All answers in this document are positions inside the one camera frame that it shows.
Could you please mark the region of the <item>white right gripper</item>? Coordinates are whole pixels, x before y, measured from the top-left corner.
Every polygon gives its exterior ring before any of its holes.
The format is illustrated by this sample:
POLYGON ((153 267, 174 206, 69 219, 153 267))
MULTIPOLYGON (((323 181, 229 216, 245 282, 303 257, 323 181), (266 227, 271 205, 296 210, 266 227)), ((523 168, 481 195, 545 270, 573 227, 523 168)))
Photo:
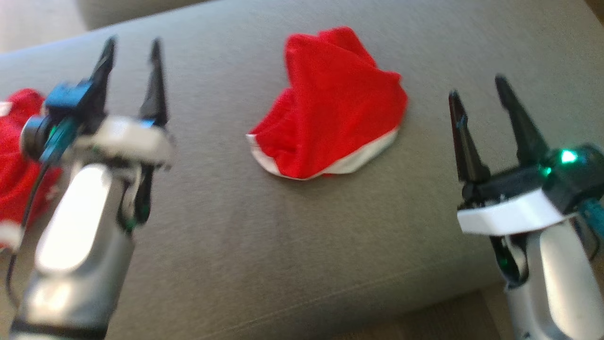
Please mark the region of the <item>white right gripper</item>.
POLYGON ((457 220, 464 234, 513 235, 542 230, 564 219, 542 189, 553 169, 535 166, 549 153, 541 131, 504 75, 495 76, 500 103, 507 110, 520 166, 491 176, 468 129, 468 115, 456 90, 448 94, 453 146, 462 204, 457 220))

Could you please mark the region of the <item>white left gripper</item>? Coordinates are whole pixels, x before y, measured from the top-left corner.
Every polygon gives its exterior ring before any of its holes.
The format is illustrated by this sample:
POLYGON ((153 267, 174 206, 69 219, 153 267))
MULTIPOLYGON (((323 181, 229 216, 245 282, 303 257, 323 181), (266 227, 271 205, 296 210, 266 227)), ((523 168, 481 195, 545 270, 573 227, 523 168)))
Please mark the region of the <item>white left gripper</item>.
POLYGON ((108 79, 114 67, 115 43, 116 37, 107 39, 89 79, 92 82, 89 128, 98 129, 93 134, 81 134, 75 139, 71 146, 71 163, 121 159, 170 168, 175 163, 176 144, 172 136, 161 128, 168 124, 169 115, 160 39, 153 40, 151 46, 151 73, 139 109, 141 121, 122 116, 106 118, 104 107, 108 79))

